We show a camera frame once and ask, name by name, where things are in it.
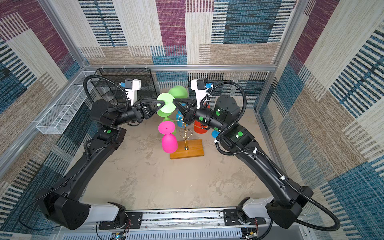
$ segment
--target concrete-look floor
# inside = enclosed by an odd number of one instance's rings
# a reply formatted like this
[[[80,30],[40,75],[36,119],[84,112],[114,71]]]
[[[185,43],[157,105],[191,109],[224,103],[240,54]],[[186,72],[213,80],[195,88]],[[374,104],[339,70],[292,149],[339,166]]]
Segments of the concrete-look floor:
[[[91,179],[84,202],[112,201],[127,209],[227,207],[238,205],[245,197],[271,195],[242,161],[216,150],[212,130],[194,132],[190,138],[202,139],[203,157],[171,160],[162,150],[163,135],[157,129],[162,120],[156,114],[138,127],[122,125],[127,129],[124,142]],[[246,110],[239,123],[268,153],[252,109]]]

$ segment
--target black mounting plate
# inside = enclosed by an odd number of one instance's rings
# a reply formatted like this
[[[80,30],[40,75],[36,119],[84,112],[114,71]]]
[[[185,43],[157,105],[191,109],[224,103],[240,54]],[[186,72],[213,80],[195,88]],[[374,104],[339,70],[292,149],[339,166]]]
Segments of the black mounting plate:
[[[224,209],[223,214],[224,214],[224,223],[226,226],[243,225],[239,222],[236,209]],[[257,221],[257,224],[261,224],[261,225],[266,224],[265,218],[263,217],[257,217],[255,218],[255,220]]]
[[[127,214],[127,223],[129,222],[128,219],[131,220],[131,228],[130,229],[138,229],[140,228],[141,226],[141,219],[142,219],[142,216],[143,216],[143,213],[142,212],[126,212]],[[100,222],[99,224],[99,230],[111,230],[111,229],[115,229],[117,230],[116,228],[114,228],[113,224],[111,224],[112,222]],[[127,227],[127,225],[124,225],[121,229],[121,231],[123,231],[125,228]]]

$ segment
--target white wire basket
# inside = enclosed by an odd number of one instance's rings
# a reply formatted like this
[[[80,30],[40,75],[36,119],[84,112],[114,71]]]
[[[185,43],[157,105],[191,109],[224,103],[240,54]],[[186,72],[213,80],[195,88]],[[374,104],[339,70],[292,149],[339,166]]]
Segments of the white wire basket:
[[[37,124],[36,128],[42,134],[62,134],[64,132],[87,98],[83,88],[83,81],[87,76],[93,74],[94,71],[83,71],[76,77],[68,89],[65,90],[63,95]],[[93,85],[90,81],[87,87],[89,92],[93,90]]]

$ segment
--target black wire rack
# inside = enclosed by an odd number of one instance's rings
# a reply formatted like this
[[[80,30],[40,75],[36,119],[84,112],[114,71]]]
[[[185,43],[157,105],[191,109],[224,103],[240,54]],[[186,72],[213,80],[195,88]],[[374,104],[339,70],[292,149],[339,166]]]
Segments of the black wire rack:
[[[120,83],[123,83],[127,78],[140,79],[141,89],[137,91],[137,99],[140,100],[143,98],[158,97],[158,93],[156,91],[155,83],[150,69],[99,68],[96,70],[95,74],[111,80],[118,86]],[[92,79],[91,83],[104,100],[115,105],[125,103],[122,91],[117,89],[116,86],[112,85],[111,83],[96,78]]]

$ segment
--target wooden base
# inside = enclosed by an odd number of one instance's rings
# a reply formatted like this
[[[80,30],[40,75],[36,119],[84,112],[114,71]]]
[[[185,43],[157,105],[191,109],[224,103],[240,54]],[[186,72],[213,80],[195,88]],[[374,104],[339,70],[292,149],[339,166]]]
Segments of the wooden base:
[[[188,150],[185,150],[185,141],[177,142],[176,152],[170,154],[171,159],[204,156],[203,141],[201,139],[187,140]]]

